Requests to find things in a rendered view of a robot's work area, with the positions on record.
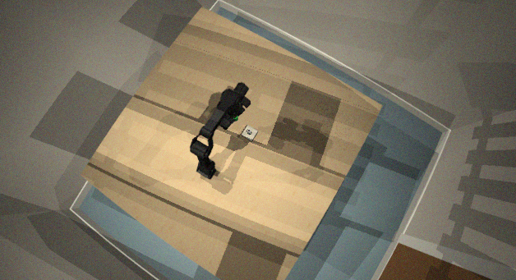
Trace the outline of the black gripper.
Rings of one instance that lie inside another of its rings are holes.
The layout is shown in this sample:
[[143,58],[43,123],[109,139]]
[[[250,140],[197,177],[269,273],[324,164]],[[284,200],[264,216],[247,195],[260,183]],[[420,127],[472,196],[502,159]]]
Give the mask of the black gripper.
[[224,129],[227,130],[231,124],[233,124],[236,120],[234,119],[236,116],[240,116],[244,111],[245,108],[242,106],[244,105],[246,108],[249,107],[251,104],[251,101],[244,96],[243,100],[238,104],[239,108],[236,112],[228,112],[223,120],[219,123],[219,125]]

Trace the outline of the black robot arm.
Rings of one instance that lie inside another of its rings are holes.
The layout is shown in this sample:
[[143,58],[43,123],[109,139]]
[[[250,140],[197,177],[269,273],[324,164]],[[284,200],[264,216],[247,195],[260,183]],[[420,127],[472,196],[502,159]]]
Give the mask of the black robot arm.
[[190,152],[199,160],[196,172],[204,177],[211,179],[216,172],[216,169],[214,168],[215,164],[210,160],[210,153],[214,146],[212,139],[214,131],[228,112],[236,112],[238,110],[238,104],[243,100],[248,90],[249,88],[242,82],[238,83],[234,90],[224,90],[221,93],[219,102],[217,103],[217,108],[214,110],[205,126],[200,129],[200,133],[198,135],[202,135],[208,139],[208,146],[198,141],[198,136],[192,139]]

